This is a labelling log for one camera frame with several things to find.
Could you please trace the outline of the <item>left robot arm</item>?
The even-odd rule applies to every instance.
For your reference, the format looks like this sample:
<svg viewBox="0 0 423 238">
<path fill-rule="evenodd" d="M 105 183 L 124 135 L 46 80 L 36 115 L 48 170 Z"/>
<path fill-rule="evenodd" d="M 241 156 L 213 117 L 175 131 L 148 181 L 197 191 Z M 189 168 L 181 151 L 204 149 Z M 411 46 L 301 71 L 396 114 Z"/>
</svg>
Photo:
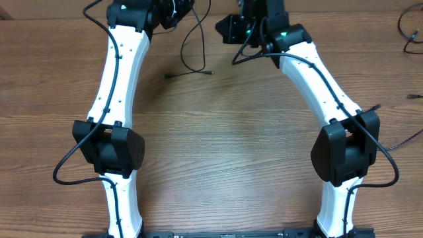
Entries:
<svg viewBox="0 0 423 238">
<path fill-rule="evenodd" d="M 136 177 L 145 140 L 132 130 L 141 65 L 154 29 L 174 29 L 193 1 L 113 1 L 106 10 L 108 51 L 96 99 L 72 134 L 105 189 L 110 225 L 104 237 L 141 237 Z"/>
</svg>

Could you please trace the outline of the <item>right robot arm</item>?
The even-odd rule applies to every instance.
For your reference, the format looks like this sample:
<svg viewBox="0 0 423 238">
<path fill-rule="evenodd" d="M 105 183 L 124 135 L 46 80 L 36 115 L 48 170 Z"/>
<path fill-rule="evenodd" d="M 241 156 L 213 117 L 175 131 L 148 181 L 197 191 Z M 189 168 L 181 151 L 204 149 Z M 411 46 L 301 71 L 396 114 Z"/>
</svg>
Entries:
<svg viewBox="0 0 423 238">
<path fill-rule="evenodd" d="M 319 125 L 311 162 L 323 182 L 321 208 L 313 228 L 295 231 L 309 237 L 375 237 L 372 228 L 352 223 L 356 193 L 375 163 L 380 120 L 364 112 L 337 84 L 306 29 L 286 14 L 228 15 L 215 29 L 226 44 L 261 47 L 250 59 L 271 58 L 298 88 Z"/>
</svg>

